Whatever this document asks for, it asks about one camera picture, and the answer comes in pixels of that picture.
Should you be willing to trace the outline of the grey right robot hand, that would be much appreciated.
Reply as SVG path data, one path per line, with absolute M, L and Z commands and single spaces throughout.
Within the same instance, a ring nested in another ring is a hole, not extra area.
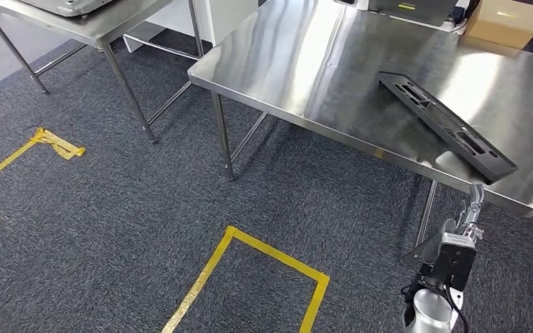
M 475 248 L 477 241 L 482 239 L 484 234 L 484 231 L 477 225 L 484 202 L 483 184 L 472 184 L 470 191 L 471 201 L 469 205 L 464 205 L 459 218 L 457 220 L 447 219 L 437 233 L 402 257 L 403 264 L 436 264 L 441 250 L 445 250 L 446 246 Z

